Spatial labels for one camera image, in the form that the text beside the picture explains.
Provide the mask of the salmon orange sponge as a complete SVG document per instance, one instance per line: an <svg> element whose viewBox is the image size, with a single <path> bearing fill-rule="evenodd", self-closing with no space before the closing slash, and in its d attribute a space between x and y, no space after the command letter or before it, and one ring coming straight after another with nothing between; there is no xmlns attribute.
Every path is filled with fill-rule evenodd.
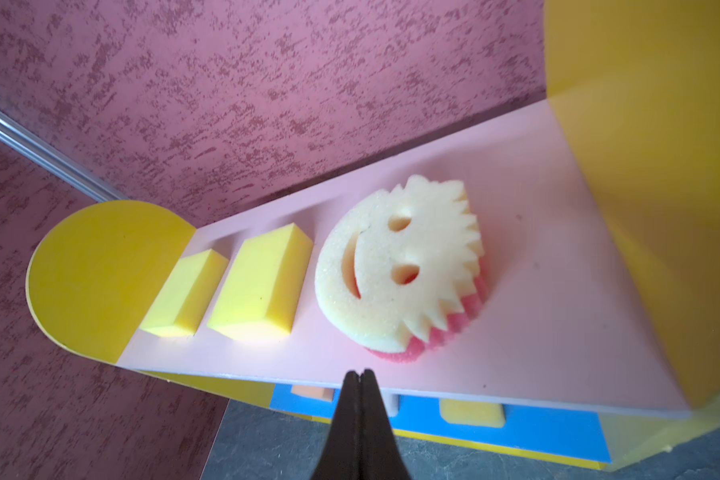
<svg viewBox="0 0 720 480"><path fill-rule="evenodd" d="M291 388L291 393L302 398L318 400L322 402L332 402L335 390L332 388L294 385Z"/></svg>

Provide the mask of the large yellow sponge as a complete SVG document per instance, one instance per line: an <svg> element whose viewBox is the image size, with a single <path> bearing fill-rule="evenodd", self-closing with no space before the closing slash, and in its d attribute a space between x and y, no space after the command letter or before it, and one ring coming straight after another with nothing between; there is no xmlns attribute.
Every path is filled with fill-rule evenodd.
<svg viewBox="0 0 720 480"><path fill-rule="evenodd" d="M439 412L452 425L503 428L506 424L504 406L498 403L441 399Z"/></svg>

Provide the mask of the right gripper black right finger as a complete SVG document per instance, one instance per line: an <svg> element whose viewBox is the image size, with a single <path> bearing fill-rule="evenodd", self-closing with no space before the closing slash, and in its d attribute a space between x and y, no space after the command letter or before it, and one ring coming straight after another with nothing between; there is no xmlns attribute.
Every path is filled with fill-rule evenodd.
<svg viewBox="0 0 720 480"><path fill-rule="evenodd" d="M360 478L410 480L382 400L376 375L366 369L360 376Z"/></svg>

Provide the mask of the yellow square sponge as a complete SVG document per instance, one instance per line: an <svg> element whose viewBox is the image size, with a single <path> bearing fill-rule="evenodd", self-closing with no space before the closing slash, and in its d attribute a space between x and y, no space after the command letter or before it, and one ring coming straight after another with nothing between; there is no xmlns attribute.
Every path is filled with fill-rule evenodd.
<svg viewBox="0 0 720 480"><path fill-rule="evenodd" d="M312 249L294 223L245 240L207 327L240 342L290 335Z"/></svg>
<svg viewBox="0 0 720 480"><path fill-rule="evenodd" d="M139 329L160 338L193 336L228 263L213 249L179 259Z"/></svg>

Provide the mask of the smiley face yellow sponge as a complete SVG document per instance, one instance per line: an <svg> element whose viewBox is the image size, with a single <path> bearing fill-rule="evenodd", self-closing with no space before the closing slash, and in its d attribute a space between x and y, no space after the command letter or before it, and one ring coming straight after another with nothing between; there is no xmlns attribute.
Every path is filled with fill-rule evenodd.
<svg viewBox="0 0 720 480"><path fill-rule="evenodd" d="M476 315L486 297L484 257L464 183L413 175L335 225L316 264L317 303L350 340L405 361Z"/></svg>

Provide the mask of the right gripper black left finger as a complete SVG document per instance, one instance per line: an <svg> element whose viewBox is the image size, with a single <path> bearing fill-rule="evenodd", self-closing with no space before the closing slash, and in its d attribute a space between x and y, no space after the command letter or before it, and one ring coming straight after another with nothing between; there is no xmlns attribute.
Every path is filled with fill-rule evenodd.
<svg viewBox="0 0 720 480"><path fill-rule="evenodd" d="M323 452L312 480L360 478L360 376L345 375Z"/></svg>

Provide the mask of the yellow shelf unit pink blue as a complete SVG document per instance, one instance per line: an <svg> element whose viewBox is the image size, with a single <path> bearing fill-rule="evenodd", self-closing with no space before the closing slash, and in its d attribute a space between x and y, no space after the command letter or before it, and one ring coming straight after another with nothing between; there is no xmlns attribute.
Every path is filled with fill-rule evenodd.
<svg viewBox="0 0 720 480"><path fill-rule="evenodd" d="M400 397L400 435L617 470L720 427L720 1L549 1L547 96L203 227L121 200L55 226L25 291L61 348L234 400L328 421L349 370ZM339 220L413 175L464 183L486 297L405 361L339 332L317 303ZM296 224L313 249L290 335L207 327L243 242ZM193 336L139 325L182 257L229 263ZM332 402L294 385L335 390ZM452 425L439 401L504 406Z"/></svg>

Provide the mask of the beige pink sponge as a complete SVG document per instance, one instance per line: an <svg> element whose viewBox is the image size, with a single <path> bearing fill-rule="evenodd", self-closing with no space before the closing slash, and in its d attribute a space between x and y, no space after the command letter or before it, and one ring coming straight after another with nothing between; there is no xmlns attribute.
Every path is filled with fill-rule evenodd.
<svg viewBox="0 0 720 480"><path fill-rule="evenodd" d="M389 418L394 418L399 413L400 397L389 392L381 393L382 401Z"/></svg>

